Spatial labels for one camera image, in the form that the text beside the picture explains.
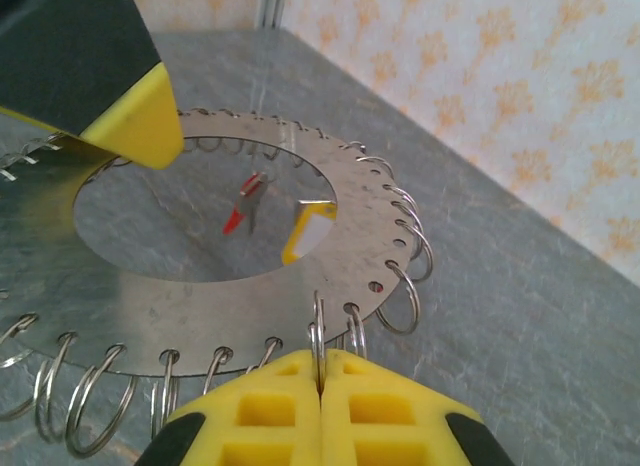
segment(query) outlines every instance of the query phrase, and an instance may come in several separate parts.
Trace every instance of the small metal ring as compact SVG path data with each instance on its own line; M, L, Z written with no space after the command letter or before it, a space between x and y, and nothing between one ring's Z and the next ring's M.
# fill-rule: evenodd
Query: small metal ring
M345 308L349 308L347 325L349 326L353 350L361 358L367 359L367 336L364 332L364 322L360 317L360 309L355 304L348 304Z
M215 350L213 359L209 365L209 370L207 371L207 377L204 380L203 395L207 394L211 389L211 381L213 380L213 376L218 372L220 365L227 364L231 358L233 358L233 350L231 348L221 346Z
M9 327L2 336L0 336L0 346L8 339L16 335L20 331L24 331L31 326L38 316L35 314L27 314L18 319L11 327ZM19 418L33 406L33 394L29 395L29 398L20 403L15 408L7 411L6 413L0 413L0 421L6 422Z
M407 283L407 291L409 293L409 300L411 301L411 311L413 314L413 318L411 319L411 323L409 324L409 326L407 326L405 329L399 329L393 326L389 322L384 312L382 311L383 306L380 306L376 310L376 316L378 316L378 319L386 329L388 329L392 333L399 334L401 336L406 336L408 334L413 333L418 327L418 324L420 323L420 297L418 296L418 291L416 290L416 287L413 284L413 281L407 275L407 273L405 273L404 271L402 271L402 269L400 269L400 267L398 266L398 263L396 263L395 261L388 260L388 261L385 261L384 264L387 266L387 268L391 269L394 273L396 273L396 275L400 279L404 279L404 281Z
M58 377L58 373L60 372L60 367L64 362L64 358L67 356L69 347L71 346L72 341L76 339L76 337L77 336L75 333L63 334L60 337L60 351L53 360L51 367L49 368L49 360L45 359L42 364L40 364L40 369L38 370L38 374L36 375L36 381L33 387L33 402L35 404L36 428L38 429L38 432L40 433L42 438L48 443L59 441L64 435L64 429L56 431L53 426L53 417L51 416L53 405L53 385L56 378ZM41 401L43 401L43 390L45 393L44 419L41 414L40 408L40 403Z
M314 322L309 325L311 356L315 362L314 376L316 384L318 391L321 392L327 375L327 352L324 344L324 299L320 297L318 291L313 293L313 314Z
M411 219L413 219L413 225L424 236L424 228L422 227L422 221L420 221L420 218L418 218L418 215L415 213L415 211L413 211L413 208L407 207L405 204L403 204L400 201L391 201L391 205L398 208L407 216L410 216ZM417 241L415 250L413 251L413 253L411 253L411 261L413 261L418 256L420 256L420 253L422 252L423 248L424 248L424 244L422 243L422 241Z
M291 163L293 164L293 167L295 169L298 169L300 166L304 164L304 159L302 159L299 156L296 156L295 154L289 154L289 157L291 158Z
M345 150L351 149L351 148L358 148L358 151L360 151L362 154L367 154L367 147L360 141L350 141L348 143L341 144L339 148L345 149Z
M73 391L73 396L71 397L69 411L67 414L65 442L67 445L67 450L71 453L72 456L76 458L88 458L104 448L104 446L116 433L118 426L124 418L125 413L129 409L131 399L133 398L133 394L135 393L136 387L138 385L137 376L131 376L131 378L129 379L129 384L127 385L127 389L125 389L124 394L122 395L122 399L120 399L118 409L113 415L113 418L111 418L111 421L109 422L107 427L104 428L98 435L98 437L89 445L82 446L80 444L80 439L78 438L78 430L80 429L80 423L82 421L82 416L84 414L87 401L89 400L89 396L91 395L93 388L98 382L98 379L100 379L100 376L102 376L102 374L111 367L118 355L124 350L125 347L122 345L118 345L112 348L112 350L107 353L107 356L100 367L96 368L95 366L91 366Z
M415 226L411 226L410 224L407 224L406 221L399 219L396 221L396 224L398 224L399 226L402 226L404 229L406 229L408 232L410 232L416 238L418 238L418 241L420 241L420 244L422 245L421 250L425 252L425 255L427 257L427 269L422 276L420 276L419 278L411 278L411 281L413 281L414 283L421 283L423 281L426 281L427 279L429 279L429 277L433 273L433 266L434 266L433 249L431 249L431 245L429 244L429 241L427 241L427 238L425 238L422 231L420 231Z
M232 118L239 118L240 115L237 113L234 113L233 111L231 111L230 109L226 109L226 108L221 108L218 111L222 111L223 113L227 113L229 116L231 116Z
M195 139L196 148L198 148L201 151L204 151L205 153L213 153L214 151L217 151L218 148L220 147L220 139L218 139L218 141L215 142L214 147L203 146L202 143L200 142L201 139L213 139L213 138L196 138Z
M276 159L278 157L278 155L280 154L280 148L273 148L274 152L269 154L266 151L262 151L262 155L267 158L269 161L273 161L274 159Z
M167 418L173 412L177 397L177 378L173 377L173 365L178 361L180 353L175 350L168 350L167 364L164 368L164 381L162 387L162 404L160 405L160 418L158 419L158 383L154 383L151 391L151 438L162 429L167 422Z
M224 150L227 153L229 153L231 156L236 156L237 154L240 154L240 152L242 151L242 148L244 147L244 139L238 140L238 149L235 149L235 150L231 149L229 145L226 143L226 141L224 141L223 138L220 138L219 144L221 144Z
M199 144L198 144L198 139L197 138L193 139L193 143L191 141L187 140L187 141L184 142L184 148L182 149L182 152L183 153L187 153L187 154L193 153L196 149L198 149L198 147L199 147Z
M276 348L282 349L282 340L280 338L269 338L269 339L267 339L267 343L269 343L268 346L267 346L267 350L262 355L262 359L260 359L260 362L258 364L256 364L256 365L249 366L247 368L247 370L245 371L245 374L249 374L254 369L262 368L265 364L267 364L269 362L269 360L271 359L271 356L273 356L273 353L275 352Z
M404 189L400 189L397 186L392 186L391 184L383 184L382 187L387 191L392 191L396 193L398 196L400 196L402 199L404 199L407 203L411 205L411 208L413 208L414 213L418 214L419 212L418 203L416 203L416 200L413 199L411 195L407 193Z
M389 164L389 161L384 158L381 158L379 156L363 156L362 158L357 158L356 161L358 161L359 163L368 162L379 164L387 170L387 174L391 179L393 179L394 181L396 179L395 175L393 174L393 168L391 167L391 164Z

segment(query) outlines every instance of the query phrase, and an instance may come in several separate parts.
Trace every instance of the black and yellow tool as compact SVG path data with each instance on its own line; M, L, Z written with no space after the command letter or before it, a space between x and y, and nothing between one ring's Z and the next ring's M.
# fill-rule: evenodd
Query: black and yellow tool
M513 466L480 416L358 356L291 353L176 410L136 466Z
M169 74L133 0L0 0L0 112L143 165L183 149Z

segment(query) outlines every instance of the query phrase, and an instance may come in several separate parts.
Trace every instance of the red pointer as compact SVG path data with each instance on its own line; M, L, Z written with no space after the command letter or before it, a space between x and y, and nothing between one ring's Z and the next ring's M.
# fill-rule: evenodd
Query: red pointer
M249 231L253 233L255 228L255 214L260 199L267 190L267 175L264 173L253 174L240 188L240 195L231 213L231 217L225 224L222 233L231 234L240 225L242 220L249 215Z

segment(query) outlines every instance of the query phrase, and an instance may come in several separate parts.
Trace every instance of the stainless steel disc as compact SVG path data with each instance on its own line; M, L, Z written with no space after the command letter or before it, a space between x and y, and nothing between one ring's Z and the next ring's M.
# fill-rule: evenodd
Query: stainless steel disc
M0 317L12 322L35 313L38 320L18 335L25 346L54 356L58 338L75 332L66 360L88 367L100 363L114 344L126 346L112 371L160 376L159 357L179 352L174 374L205 374L214 351L226 346L226 370L256 364L268 338L279 338L279 354L307 348L314 291L325 301L327 339L347 329L344 305L362 317L378 308L398 284L385 265L405 270L412 236L396 220L394 185L359 151L318 129L279 118L194 110L182 114L186 138L245 139L287 150L317 168L338 204L335 225L309 254L259 276L224 282L187 283L149 278L120 269L93 252L76 233L73 204L85 181L114 157L57 140L60 150L40 149L36 164L11 166L15 180L0 178Z

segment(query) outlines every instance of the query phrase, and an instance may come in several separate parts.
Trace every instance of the wall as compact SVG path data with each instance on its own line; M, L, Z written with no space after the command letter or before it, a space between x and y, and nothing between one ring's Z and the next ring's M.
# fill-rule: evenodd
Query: wall
M287 0L284 27L640 284L640 0Z
M259 0L135 0L151 31L253 28Z

